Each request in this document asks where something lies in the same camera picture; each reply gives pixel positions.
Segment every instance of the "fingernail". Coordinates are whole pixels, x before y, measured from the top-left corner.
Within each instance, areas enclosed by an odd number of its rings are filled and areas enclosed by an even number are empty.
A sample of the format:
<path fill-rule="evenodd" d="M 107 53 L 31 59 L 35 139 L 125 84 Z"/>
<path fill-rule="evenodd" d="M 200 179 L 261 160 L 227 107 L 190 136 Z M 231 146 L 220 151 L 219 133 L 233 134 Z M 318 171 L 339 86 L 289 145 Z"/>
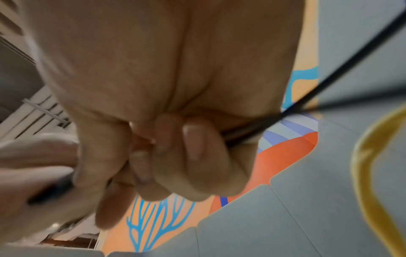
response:
<path fill-rule="evenodd" d="M 138 179 L 145 183 L 152 180 L 151 154 L 148 151 L 135 151 L 130 154 L 129 163 Z"/>
<path fill-rule="evenodd" d="M 170 117 L 161 117 L 155 124 L 155 149 L 164 153 L 171 149 L 176 135 L 176 123 Z"/>
<path fill-rule="evenodd" d="M 200 160 L 205 147 L 203 128 L 200 126 L 186 125 L 183 127 L 183 138 L 189 159 L 194 161 Z"/>

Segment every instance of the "human hand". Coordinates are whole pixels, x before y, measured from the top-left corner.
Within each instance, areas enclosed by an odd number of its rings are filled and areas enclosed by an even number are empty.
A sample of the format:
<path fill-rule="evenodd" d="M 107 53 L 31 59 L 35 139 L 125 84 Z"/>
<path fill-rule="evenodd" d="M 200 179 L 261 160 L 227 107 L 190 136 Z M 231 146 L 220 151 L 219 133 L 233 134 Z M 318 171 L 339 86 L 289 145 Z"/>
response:
<path fill-rule="evenodd" d="M 105 184 L 122 170 L 99 205 L 100 227 L 118 222 L 122 212 L 104 213 L 130 204 L 135 191 L 151 201 L 170 193 L 202 201 L 243 190 L 259 138 L 227 149 L 220 132 L 279 112 L 303 0 L 19 7 L 38 69 L 77 125 L 75 185 Z"/>
<path fill-rule="evenodd" d="M 40 134 L 0 145 L 0 245 L 93 213 L 105 186 L 74 188 L 41 206 L 27 200 L 73 171 L 77 139 L 67 134 Z"/>

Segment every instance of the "yellow cable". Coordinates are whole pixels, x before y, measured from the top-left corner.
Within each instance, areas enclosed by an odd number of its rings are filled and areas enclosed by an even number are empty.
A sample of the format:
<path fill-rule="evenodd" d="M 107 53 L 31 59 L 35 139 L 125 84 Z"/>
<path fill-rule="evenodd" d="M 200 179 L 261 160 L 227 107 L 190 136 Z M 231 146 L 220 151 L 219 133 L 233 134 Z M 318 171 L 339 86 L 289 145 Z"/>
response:
<path fill-rule="evenodd" d="M 405 121 L 406 105 L 377 121 L 360 138 L 351 160 L 351 174 L 361 212 L 393 257 L 406 257 L 406 245 L 372 192 L 371 166 Z"/>

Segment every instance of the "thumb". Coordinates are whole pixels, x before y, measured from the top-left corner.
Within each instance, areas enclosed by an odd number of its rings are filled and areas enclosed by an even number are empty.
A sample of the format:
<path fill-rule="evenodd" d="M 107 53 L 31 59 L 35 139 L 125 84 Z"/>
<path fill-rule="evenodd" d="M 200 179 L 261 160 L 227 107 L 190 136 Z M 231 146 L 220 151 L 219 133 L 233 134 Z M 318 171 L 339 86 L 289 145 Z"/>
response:
<path fill-rule="evenodd" d="M 92 111 L 69 108 L 79 137 L 79 162 L 73 178 L 83 187 L 106 182 L 124 166 L 131 145 L 128 122 Z"/>

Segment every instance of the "coral illustration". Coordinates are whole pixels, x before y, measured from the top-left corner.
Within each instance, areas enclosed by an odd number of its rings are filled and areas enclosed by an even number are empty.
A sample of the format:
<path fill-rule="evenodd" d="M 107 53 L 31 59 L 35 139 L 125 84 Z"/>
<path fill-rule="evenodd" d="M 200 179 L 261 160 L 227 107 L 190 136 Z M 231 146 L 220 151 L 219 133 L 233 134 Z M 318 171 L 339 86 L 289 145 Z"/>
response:
<path fill-rule="evenodd" d="M 131 215 L 126 218 L 129 237 L 135 252 L 150 251 L 161 236 L 178 229 L 185 223 L 195 203 L 193 202 L 186 214 L 181 217 L 182 209 L 187 207 L 185 199 L 181 198 L 178 203 L 178 198 L 175 195 L 173 204 L 169 204 L 168 199 L 159 203 L 150 203 L 139 196 L 136 197 Z M 138 217 L 134 216 L 136 211 L 138 211 Z"/>

